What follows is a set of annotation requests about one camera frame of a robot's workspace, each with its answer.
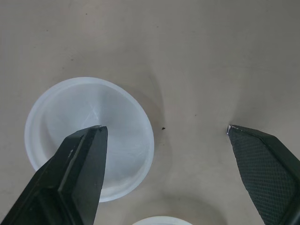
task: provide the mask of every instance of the translucent plastic container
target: translucent plastic container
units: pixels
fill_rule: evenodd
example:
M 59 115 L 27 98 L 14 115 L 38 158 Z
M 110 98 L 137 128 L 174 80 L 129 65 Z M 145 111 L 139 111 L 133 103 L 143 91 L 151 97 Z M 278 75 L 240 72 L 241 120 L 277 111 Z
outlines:
M 174 217 L 150 217 L 142 219 L 133 225 L 191 225 L 190 223 Z
M 139 103 L 117 85 L 92 77 L 60 82 L 34 104 L 25 126 L 25 147 L 38 170 L 65 137 L 77 130 L 108 128 L 105 178 L 100 202 L 120 198 L 147 175 L 154 153 L 153 131 Z

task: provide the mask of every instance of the beige table surface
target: beige table surface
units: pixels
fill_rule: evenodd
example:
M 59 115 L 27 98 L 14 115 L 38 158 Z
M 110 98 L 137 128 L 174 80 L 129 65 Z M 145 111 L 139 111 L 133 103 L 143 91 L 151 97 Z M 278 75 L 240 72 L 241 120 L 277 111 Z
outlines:
M 148 114 L 155 156 L 96 225 L 158 215 L 263 225 L 229 140 L 233 122 L 300 158 L 298 0 L 1 0 L 0 219 L 34 170 L 23 131 L 36 99 L 72 77 L 111 81 Z

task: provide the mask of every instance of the plastic lid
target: plastic lid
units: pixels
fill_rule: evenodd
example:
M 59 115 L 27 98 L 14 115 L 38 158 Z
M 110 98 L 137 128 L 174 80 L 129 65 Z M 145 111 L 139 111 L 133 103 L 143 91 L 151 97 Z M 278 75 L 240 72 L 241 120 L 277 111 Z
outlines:
M 136 222 L 133 225 L 192 225 L 187 221 L 174 217 L 150 217 Z

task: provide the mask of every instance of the white container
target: white container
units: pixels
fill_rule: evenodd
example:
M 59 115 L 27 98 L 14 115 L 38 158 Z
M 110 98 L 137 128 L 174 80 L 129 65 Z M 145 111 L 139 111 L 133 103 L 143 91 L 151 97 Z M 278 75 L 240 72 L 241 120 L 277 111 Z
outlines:
M 34 104 L 25 125 L 25 148 L 38 170 L 63 139 L 77 130 L 107 126 L 105 178 L 100 202 L 120 198 L 147 175 L 154 153 L 153 131 L 139 103 L 117 85 L 92 77 L 60 82 Z
M 191 225 L 190 223 L 174 217 L 150 217 L 142 219 L 133 225 Z

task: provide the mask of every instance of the white plastic cup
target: white plastic cup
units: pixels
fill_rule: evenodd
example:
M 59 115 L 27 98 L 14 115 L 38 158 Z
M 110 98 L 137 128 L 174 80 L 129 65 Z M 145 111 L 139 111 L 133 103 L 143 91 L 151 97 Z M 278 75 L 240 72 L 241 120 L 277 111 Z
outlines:
M 190 223 L 174 217 L 149 217 L 133 225 L 191 225 Z
M 107 126 L 105 177 L 100 202 L 134 190 L 147 175 L 154 154 L 153 131 L 140 104 L 119 86 L 92 77 L 62 81 L 32 107 L 25 125 L 25 148 L 35 170 L 77 130 Z

